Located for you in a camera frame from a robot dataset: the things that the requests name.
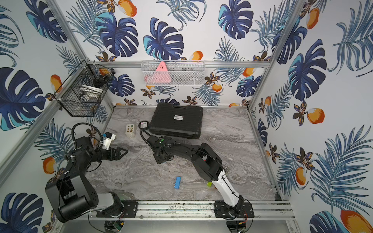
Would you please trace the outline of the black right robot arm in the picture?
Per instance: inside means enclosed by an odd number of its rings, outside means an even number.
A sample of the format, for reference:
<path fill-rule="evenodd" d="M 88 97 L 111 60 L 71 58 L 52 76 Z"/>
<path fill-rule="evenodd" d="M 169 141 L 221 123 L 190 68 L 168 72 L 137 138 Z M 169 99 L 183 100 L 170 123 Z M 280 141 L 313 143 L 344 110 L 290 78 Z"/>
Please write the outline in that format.
<path fill-rule="evenodd" d="M 222 160 L 206 143 L 188 145 L 168 136 L 156 137 L 145 130 L 141 138 L 151 148 L 157 164 L 171 161 L 175 156 L 190 161 L 202 179 L 211 182 L 223 197 L 224 206 L 217 208 L 217 216 L 233 220 L 244 213 L 245 198 L 234 189 L 226 176 Z"/>

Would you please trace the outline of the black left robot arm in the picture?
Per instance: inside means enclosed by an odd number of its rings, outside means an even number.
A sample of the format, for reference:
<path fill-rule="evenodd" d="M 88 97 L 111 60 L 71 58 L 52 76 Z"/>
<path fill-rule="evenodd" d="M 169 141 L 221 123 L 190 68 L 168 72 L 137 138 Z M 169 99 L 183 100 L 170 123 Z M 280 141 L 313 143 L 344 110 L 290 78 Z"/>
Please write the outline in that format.
<path fill-rule="evenodd" d="M 95 148 L 88 136 L 76 139 L 75 129 L 80 125 L 87 125 L 96 130 L 102 144 Z M 82 216 L 99 204 L 99 196 L 85 176 L 90 172 L 88 168 L 92 163 L 118 161 L 128 153 L 127 149 L 110 147 L 112 139 L 115 138 L 114 134 L 101 134 L 96 127 L 88 123 L 75 124 L 71 129 L 71 137 L 75 149 L 64 156 L 68 163 L 63 174 L 47 183 L 45 188 L 57 219 L 63 223 Z"/>

